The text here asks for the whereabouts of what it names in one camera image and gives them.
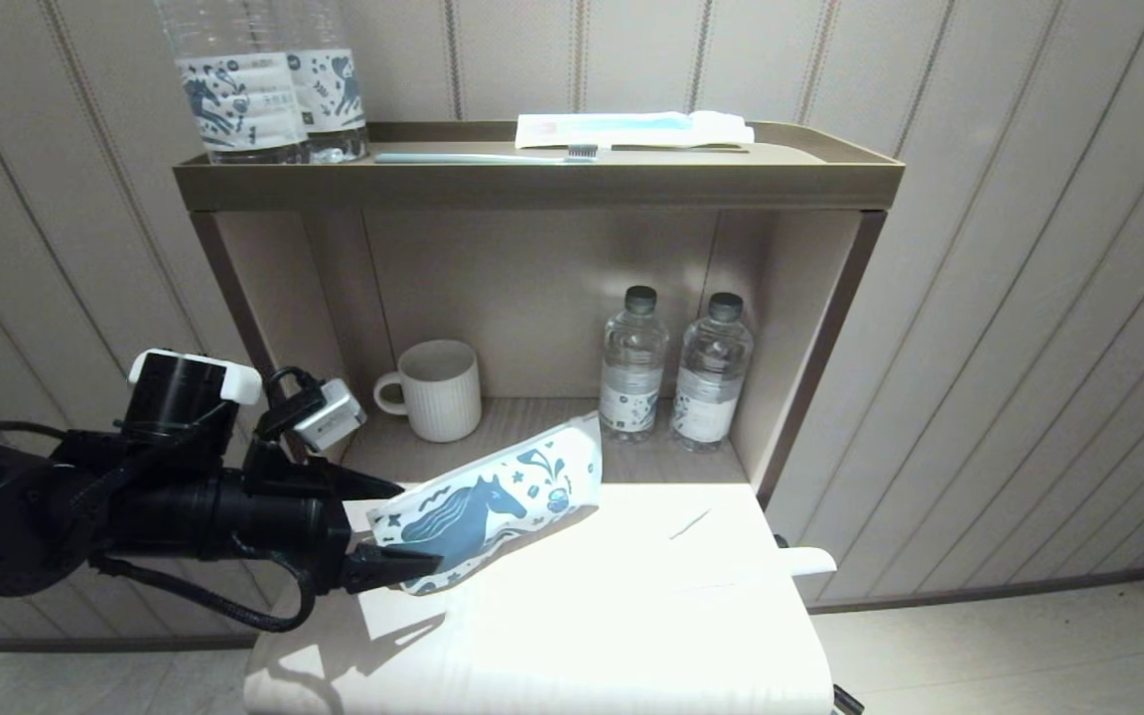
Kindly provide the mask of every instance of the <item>bottle label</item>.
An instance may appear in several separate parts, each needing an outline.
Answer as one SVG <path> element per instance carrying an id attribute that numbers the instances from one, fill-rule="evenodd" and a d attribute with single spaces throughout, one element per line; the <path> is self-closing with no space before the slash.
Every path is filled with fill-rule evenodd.
<path id="1" fill-rule="evenodd" d="M 176 59 L 209 151 L 251 151 L 305 140 L 285 53 Z"/>
<path id="2" fill-rule="evenodd" d="M 716 403 L 723 389 L 722 383 L 700 379 L 696 373 L 682 367 L 677 372 L 677 397 L 674 399 L 674 430 L 693 442 L 717 442 L 731 431 L 736 404 L 740 402 L 740 390 L 734 398 Z"/>
<path id="3" fill-rule="evenodd" d="M 365 126 L 359 82 L 350 49 L 301 49 L 289 53 L 289 72 L 299 109 L 310 134 Z"/>
<path id="4" fill-rule="evenodd" d="M 661 371 L 631 373 L 603 366 L 603 387 L 598 391 L 598 414 L 622 432 L 641 432 L 656 424 Z M 621 392 L 615 387 L 629 392 Z"/>

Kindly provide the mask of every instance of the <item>shelf tray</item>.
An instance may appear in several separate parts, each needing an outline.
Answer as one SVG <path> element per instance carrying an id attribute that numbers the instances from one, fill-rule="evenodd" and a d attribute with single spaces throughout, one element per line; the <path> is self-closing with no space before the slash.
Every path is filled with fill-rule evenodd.
<path id="1" fill-rule="evenodd" d="M 756 144 L 730 149 L 599 151 L 590 164 L 373 164 L 213 166 L 174 170 L 191 212 L 359 208 L 857 208 L 893 202 L 903 164 L 843 140 L 786 124 L 750 122 Z M 370 124 L 373 154 L 525 154 L 515 122 Z"/>
<path id="2" fill-rule="evenodd" d="M 731 440 L 717 452 L 691 454 L 668 439 L 670 404 L 661 402 L 659 424 L 648 442 L 620 444 L 604 439 L 605 483 L 747 484 Z M 342 466 L 396 483 L 424 483 L 597 407 L 598 399 L 485 399 L 476 431 L 448 444 L 419 439 L 408 420 L 378 412 L 359 427 Z"/>

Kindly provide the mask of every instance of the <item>striped wallpaper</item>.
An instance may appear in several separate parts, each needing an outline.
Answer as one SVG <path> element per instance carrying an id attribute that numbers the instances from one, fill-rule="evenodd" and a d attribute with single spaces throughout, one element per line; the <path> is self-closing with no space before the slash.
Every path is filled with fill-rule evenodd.
<path id="1" fill-rule="evenodd" d="M 768 508 L 839 557 L 809 601 L 1144 567 L 1144 0 L 344 5 L 371 118 L 722 109 L 907 164 Z M 169 173 L 199 150 L 151 3 L 0 0 L 0 418 L 108 427 L 148 345 L 246 360 Z M 241 633 L 90 573 L 0 598 L 0 638 Z"/>

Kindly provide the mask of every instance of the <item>plastic water bottle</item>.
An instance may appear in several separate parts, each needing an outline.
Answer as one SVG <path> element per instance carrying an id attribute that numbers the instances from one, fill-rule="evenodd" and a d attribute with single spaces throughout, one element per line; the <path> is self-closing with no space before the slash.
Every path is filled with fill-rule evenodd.
<path id="1" fill-rule="evenodd" d="M 286 27 L 289 71 L 312 164 L 364 158 L 368 128 L 337 0 L 277 0 L 276 9 Z"/>
<path id="2" fill-rule="evenodd" d="M 604 331 L 598 422 L 607 438 L 644 442 L 651 436 L 666 348 L 668 329 L 656 317 L 656 291 L 633 286 L 626 309 Z"/>
<path id="3" fill-rule="evenodd" d="M 690 452 L 714 452 L 731 431 L 744 375 L 753 358 L 753 335 L 740 323 L 744 300 L 714 293 L 708 317 L 682 334 L 682 362 L 670 429 Z"/>
<path id="4" fill-rule="evenodd" d="M 303 118 L 271 0 L 156 0 L 214 164 L 301 164 Z"/>

